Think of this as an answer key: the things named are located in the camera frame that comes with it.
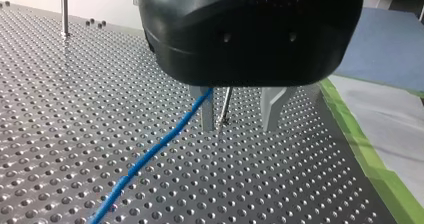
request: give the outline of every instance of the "green tape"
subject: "green tape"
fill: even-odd
[[[356,160],[396,222],[399,224],[423,224],[424,209],[397,174],[386,169],[331,81],[328,79],[321,81],[321,89]]]

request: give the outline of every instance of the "perforated metal table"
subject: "perforated metal table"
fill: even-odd
[[[0,223],[86,223],[193,102],[142,35],[70,20],[64,41],[56,14],[0,9]],[[317,85],[276,132],[262,131],[260,89],[233,96],[221,142],[197,115],[105,223],[395,223]]]

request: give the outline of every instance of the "metal rod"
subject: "metal rod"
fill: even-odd
[[[68,0],[62,0],[62,36],[69,36]]]
[[[420,22],[423,21],[423,18],[424,18],[424,5],[423,5],[423,9],[421,10]]]
[[[225,100],[224,100],[224,106],[222,107],[222,112],[221,115],[218,119],[218,140],[221,139],[221,130],[222,130],[222,126],[224,124],[228,124],[228,118],[227,118],[227,113],[228,113],[228,107],[230,106],[230,100],[231,100],[231,94],[233,93],[233,88],[232,87],[228,87],[227,88],[227,93],[225,94]]]
[[[228,107],[230,106],[231,94],[233,93],[233,88],[228,87],[227,93],[225,94],[224,107],[222,108],[220,121],[225,121],[227,118]]]

